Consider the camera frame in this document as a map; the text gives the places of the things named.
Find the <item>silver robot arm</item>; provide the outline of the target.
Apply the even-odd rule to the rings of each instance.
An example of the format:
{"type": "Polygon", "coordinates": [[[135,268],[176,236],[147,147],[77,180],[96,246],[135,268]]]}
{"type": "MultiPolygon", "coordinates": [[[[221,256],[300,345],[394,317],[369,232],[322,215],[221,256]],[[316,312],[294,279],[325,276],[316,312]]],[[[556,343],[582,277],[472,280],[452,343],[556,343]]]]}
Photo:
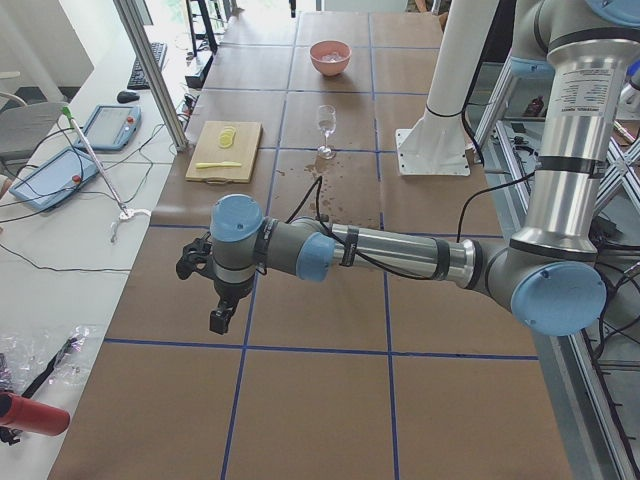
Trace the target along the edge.
{"type": "Polygon", "coordinates": [[[523,325],[566,336],[606,302],[589,240],[619,96],[639,57],[635,1],[520,1],[512,62],[553,74],[534,186],[523,226],[507,244],[449,242],[319,219],[266,217],[249,196],[221,198],[206,239],[206,275],[224,334],[257,272],[321,281],[332,265],[365,263],[412,280],[445,280],[492,298],[523,325]]]}
{"type": "Polygon", "coordinates": [[[545,60],[526,59],[522,54],[511,53],[515,25],[515,1],[500,1],[492,25],[487,34],[479,65],[504,63],[511,57],[511,71],[518,78],[553,78],[554,68],[545,60]]]}

